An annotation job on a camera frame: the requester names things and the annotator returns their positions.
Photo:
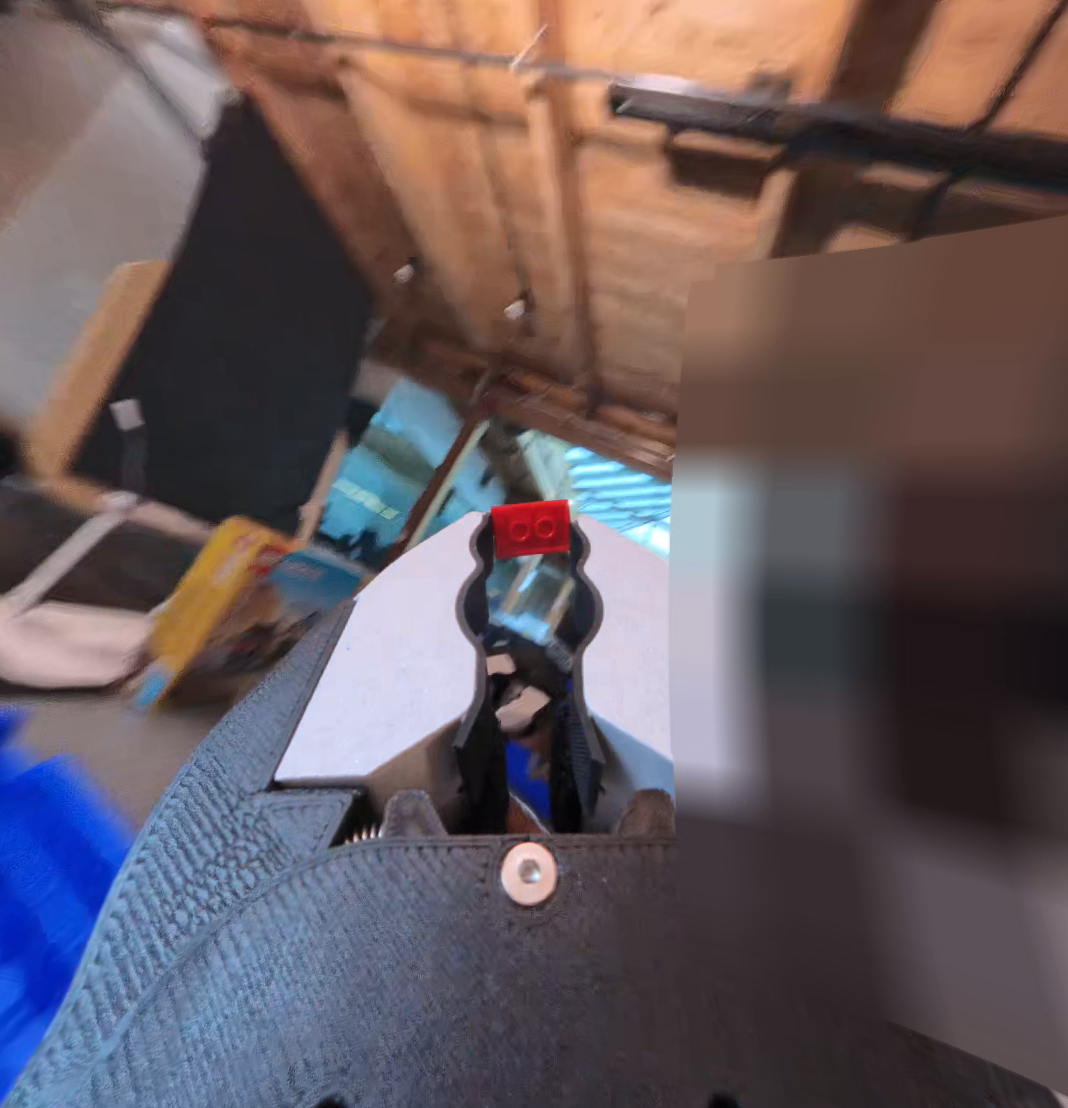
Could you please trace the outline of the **red two-stud lego plate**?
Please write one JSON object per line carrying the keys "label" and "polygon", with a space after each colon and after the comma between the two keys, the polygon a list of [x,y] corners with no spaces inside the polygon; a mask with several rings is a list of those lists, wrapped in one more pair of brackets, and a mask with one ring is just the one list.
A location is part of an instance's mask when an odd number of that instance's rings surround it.
{"label": "red two-stud lego plate", "polygon": [[568,500],[504,504],[490,510],[495,560],[568,553]]}

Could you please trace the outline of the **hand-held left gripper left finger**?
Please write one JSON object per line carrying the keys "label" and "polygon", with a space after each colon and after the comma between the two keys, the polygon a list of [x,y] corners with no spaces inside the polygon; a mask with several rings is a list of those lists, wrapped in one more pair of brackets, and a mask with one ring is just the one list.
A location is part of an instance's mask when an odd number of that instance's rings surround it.
{"label": "hand-held left gripper left finger", "polygon": [[453,743],[484,661],[458,620],[481,563],[470,512],[409,548],[361,589],[336,639],[273,782],[361,787],[376,811],[422,791],[446,830],[465,796]]}

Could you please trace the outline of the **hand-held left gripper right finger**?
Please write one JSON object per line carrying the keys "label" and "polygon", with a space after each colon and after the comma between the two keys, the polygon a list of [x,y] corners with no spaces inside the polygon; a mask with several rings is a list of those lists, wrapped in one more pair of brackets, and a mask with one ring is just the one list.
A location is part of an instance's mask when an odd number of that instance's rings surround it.
{"label": "hand-held left gripper right finger", "polygon": [[550,756],[550,822],[612,831],[631,798],[672,796],[669,565],[592,516],[572,523],[567,665]]}

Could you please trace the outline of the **black ceiling rail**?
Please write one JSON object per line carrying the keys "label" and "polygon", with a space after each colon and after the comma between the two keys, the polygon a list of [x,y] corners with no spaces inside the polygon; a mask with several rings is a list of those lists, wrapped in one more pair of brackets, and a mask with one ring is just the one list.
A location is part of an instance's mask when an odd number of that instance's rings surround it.
{"label": "black ceiling rail", "polygon": [[613,81],[608,107],[615,117],[637,119],[675,132],[732,137],[855,163],[975,174],[1068,194],[1068,142],[1039,134],[944,129],[836,104],[732,96],[647,80]]}

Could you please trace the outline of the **black panel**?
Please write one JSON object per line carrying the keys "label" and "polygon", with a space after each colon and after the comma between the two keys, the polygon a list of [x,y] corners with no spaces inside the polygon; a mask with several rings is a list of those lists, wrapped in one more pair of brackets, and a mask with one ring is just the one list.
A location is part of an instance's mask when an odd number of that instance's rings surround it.
{"label": "black panel", "polygon": [[104,403],[138,401],[148,499],[292,534],[373,314],[259,107],[225,107],[170,275]]}

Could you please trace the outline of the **large blue plastic bin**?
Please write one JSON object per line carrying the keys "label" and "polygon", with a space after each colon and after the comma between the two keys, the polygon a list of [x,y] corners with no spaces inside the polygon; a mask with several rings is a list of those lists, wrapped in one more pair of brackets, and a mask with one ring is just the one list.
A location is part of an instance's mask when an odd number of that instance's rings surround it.
{"label": "large blue plastic bin", "polygon": [[68,755],[32,761],[0,707],[0,1104],[55,1018],[132,833]]}

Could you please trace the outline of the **lego set box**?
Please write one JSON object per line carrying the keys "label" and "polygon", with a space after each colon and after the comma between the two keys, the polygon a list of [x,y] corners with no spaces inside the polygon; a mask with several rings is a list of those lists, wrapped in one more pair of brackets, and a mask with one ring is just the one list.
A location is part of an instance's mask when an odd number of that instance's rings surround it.
{"label": "lego set box", "polygon": [[132,685],[134,706],[239,690],[373,575],[250,519],[226,519],[153,617],[147,665]]}

